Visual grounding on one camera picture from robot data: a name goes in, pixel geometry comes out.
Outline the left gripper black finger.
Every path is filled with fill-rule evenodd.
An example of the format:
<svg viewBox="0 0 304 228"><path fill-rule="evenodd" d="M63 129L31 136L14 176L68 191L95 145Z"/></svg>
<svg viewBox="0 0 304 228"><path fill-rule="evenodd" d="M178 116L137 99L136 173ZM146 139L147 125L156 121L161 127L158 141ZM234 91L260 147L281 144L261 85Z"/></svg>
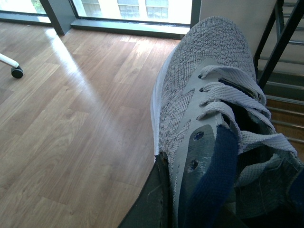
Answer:
<svg viewBox="0 0 304 228"><path fill-rule="evenodd" d="M168 158L160 152L153 168L120 228L169 228L170 190Z"/></svg>

